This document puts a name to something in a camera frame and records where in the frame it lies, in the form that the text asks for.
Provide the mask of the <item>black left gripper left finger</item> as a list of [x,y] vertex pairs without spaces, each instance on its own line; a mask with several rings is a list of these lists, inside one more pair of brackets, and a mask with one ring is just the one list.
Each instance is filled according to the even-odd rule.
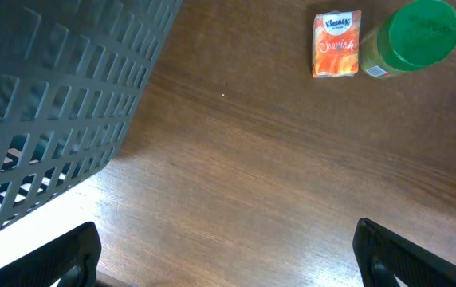
[[96,225],[85,222],[0,269],[0,287],[96,284],[101,254]]

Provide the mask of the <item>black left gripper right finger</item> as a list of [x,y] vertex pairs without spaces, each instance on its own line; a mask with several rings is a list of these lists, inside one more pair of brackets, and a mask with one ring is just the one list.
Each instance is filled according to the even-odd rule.
[[352,240],[365,286],[456,286],[456,265],[368,218]]

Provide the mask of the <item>green lid jar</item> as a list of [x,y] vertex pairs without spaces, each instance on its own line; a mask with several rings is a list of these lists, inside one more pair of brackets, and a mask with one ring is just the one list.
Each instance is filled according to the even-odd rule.
[[445,1],[417,0],[363,37],[359,64],[371,77],[396,77],[444,60],[455,47],[456,9]]

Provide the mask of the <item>orange Kleenex tissue pack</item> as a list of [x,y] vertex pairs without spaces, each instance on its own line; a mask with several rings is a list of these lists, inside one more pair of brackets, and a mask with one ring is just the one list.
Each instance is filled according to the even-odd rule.
[[313,77],[351,77],[358,73],[361,16],[360,10],[315,16]]

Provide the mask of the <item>grey plastic mesh basket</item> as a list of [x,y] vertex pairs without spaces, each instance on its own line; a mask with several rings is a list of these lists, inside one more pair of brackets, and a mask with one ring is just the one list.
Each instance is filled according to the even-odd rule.
[[0,231],[116,155],[181,6],[0,1]]

